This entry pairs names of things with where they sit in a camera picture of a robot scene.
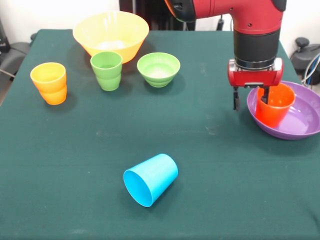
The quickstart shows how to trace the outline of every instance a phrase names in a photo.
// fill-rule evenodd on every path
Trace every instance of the purple plate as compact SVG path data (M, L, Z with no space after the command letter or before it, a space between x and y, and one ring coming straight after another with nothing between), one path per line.
M256 124L266 133L285 140L304 139L320 132L320 96L303 85L282 81L295 92L295 102L278 127L272 128L256 118L257 88L250 91L246 103Z

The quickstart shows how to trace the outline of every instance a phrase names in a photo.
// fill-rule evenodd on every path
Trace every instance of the green tablecloth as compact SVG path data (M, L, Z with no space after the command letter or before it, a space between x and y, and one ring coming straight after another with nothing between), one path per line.
M137 73L149 52L177 56L165 88ZM297 81L282 47L284 80ZM103 92L71 30L41 30L0 108L0 239L319 239L320 144L260 130L240 90L233 111L230 32L151 31ZM47 105L29 74L66 66L68 97ZM167 153L179 176L150 208L123 183L125 169Z

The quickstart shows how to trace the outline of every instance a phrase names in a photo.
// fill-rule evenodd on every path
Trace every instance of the bowl rim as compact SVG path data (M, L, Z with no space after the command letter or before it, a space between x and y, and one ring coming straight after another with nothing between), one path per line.
M142 57L140 57L140 59L139 59L138 62L136 63L136 67L137 67L138 71L139 71L142 75L145 75L145 76L149 77L147 74L145 74L145 73L142 71L141 67L139 67L139 63L141 62L141 60L142 60L143 58L145 58L145 57L147 57L147 56L150 56L150 55L167 55L167 56L170 56L171 58L175 59L176 62L178 63L178 68L174 71L173 74L168 75L168 76L166 76L166 77L153 77L153 78L155 78L155 79L169 78L169 77L172 77L172 76L176 75L176 74L179 72L179 70L180 70L180 68L181 68L181 63L180 63L179 59L178 59L176 56L174 56L174 55L172 55L172 54L170 54L170 53L167 53L167 52L156 51L156 52L150 52L150 53L148 53L148 54L143 55Z
M281 83L285 83L285 84L292 84L292 85L296 85L296 86L299 86L299 87L304 87L303 85L299 84L299 83L296 83L296 82L293 82L293 81L285 81L285 80L282 80ZM274 133L278 133L278 134L283 134L284 132L283 131L280 131L278 129L275 129L275 128L272 128L272 127L269 127L267 125L265 125L263 122L261 122L259 119L256 118L256 116L254 115L254 113L252 111L250 111L250 108L249 108L249 97L250 95L254 94L254 92L256 92L258 89L257 88L254 88L252 89L247 97L246 97L246 105L247 105L247 108L248 108L248 111L249 113L251 114L251 116L253 117L254 121L256 121L257 123L259 123L260 125L262 125L264 128L267 128L267 129L271 129ZM318 130L316 131L313 131L313 132L309 132L309 133L305 133L305 134L297 134L297 133L285 133L287 136L291 136L291 137L309 137L309 136L312 136L312 135L315 135L315 134L318 134L320 133L320 126L318 127Z
M143 26L146 27L145 29L147 30L145 32L145 35L143 36L143 38L141 40L138 40L138 41L135 41L133 42L132 44L129 44L127 45L126 47L124 48L119 48L119 50L121 49L127 49L127 48L130 48L132 46L135 46L137 44L139 44L141 41L145 40L146 37L148 36L149 32L150 32L150 27L149 27L149 24L147 23L147 21L145 19L143 19L142 17L140 17L139 15L137 14L134 14L134 13L131 13L131 12L128 12L128 11L120 11L120 10L107 10L107 11L102 11L102 12L98 12L98 13L95 13L95 14L91 14L91 15L88 15L87 17L79 20L78 22L76 22L72 28L72 36L73 38L79 43L81 44L83 47L86 47L86 48L89 48L89 49L96 49L96 50L99 50L99 51L114 51L112 49L104 49L104 48L97 48L97 47L93 47L93 46L89 46L87 44L84 44L82 43L75 35L75 31L76 31L76 28L81 24L83 23L84 21L86 21L87 19L89 18L93 18L95 16L99 16L99 15L106 15L106 14L110 14L110 13L117 13L117 14L127 14L127 15L134 15L135 18L138 18L138 19L141 19L142 22L143 22Z

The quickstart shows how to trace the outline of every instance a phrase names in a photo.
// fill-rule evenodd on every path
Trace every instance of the plastic cup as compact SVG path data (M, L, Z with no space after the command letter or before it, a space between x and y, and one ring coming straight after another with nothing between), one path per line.
M179 60L165 52L152 52L141 57L137 69L152 87L167 86L180 69Z
M90 60L95 77L104 91L114 91L119 87L123 65L122 56L113 51L95 54Z
M175 161L166 154L159 154L126 170L123 180L135 201L151 207L177 176Z
M67 73L62 64L57 62L42 63L32 69L30 77L48 104L58 105L66 100Z
M255 116L263 124L276 128L294 104L296 100L295 92L288 85L280 83L278 86L270 87L268 104L261 100L263 95L264 89L259 88Z

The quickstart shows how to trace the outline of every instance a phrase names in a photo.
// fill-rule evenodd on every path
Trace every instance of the black stand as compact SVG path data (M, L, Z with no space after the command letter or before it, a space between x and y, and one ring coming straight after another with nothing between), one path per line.
M196 22L178 21L170 13L164 0L119 0L119 4L121 11L135 13L146 20L150 30L194 31L196 29Z

